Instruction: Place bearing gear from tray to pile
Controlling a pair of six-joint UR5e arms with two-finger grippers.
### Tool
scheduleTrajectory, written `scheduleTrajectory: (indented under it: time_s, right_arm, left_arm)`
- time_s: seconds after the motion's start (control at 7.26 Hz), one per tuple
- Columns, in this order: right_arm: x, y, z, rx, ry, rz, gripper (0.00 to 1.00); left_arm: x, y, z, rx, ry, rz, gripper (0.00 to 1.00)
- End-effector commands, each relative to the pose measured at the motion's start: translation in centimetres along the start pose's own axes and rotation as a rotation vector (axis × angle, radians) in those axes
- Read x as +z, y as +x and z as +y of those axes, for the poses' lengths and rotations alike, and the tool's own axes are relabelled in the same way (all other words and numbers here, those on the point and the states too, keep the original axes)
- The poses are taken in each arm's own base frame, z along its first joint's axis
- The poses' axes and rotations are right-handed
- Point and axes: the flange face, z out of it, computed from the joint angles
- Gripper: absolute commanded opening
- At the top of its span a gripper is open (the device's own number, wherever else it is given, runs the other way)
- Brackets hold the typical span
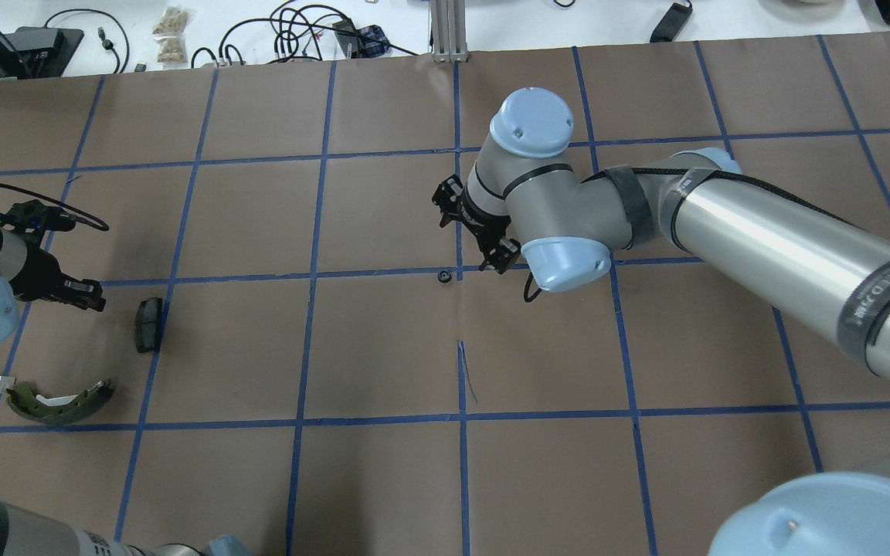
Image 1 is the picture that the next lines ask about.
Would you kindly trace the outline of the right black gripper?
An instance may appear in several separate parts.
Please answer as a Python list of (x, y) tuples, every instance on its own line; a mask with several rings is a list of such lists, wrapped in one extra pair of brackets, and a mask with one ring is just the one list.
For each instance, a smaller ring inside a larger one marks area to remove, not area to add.
[(463, 184), (457, 174), (452, 174), (436, 186), (431, 201), (439, 210), (438, 228), (444, 229), (452, 222), (465, 224), (483, 256), (479, 270), (491, 269), (502, 275), (519, 260), (521, 243), (508, 236), (509, 215), (492, 214), (477, 204), (475, 185)]

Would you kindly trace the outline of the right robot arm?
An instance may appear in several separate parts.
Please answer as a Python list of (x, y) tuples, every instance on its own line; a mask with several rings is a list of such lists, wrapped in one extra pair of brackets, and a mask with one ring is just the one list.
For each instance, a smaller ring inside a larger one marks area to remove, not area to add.
[[(559, 293), (610, 270), (613, 253), (664, 237), (890, 382), (890, 242), (742, 175), (720, 148), (580, 179), (566, 159), (573, 115), (540, 87), (492, 116), (467, 179), (432, 194), (441, 224), (472, 233), (483, 268), (524, 258)], [(890, 555), (890, 456), (782, 483), (721, 525), (712, 555)]]

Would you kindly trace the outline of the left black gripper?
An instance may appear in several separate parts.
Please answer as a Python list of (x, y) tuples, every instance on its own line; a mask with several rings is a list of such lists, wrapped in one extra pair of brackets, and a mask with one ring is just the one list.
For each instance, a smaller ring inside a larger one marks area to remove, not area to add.
[[(15, 203), (8, 211), (0, 212), (0, 226), (11, 232), (70, 232), (77, 224), (70, 212), (39, 200)], [(64, 276), (59, 260), (39, 247), (28, 247), (25, 261), (9, 285), (14, 298), (22, 302), (52, 300), (99, 313), (107, 303), (100, 282)]]

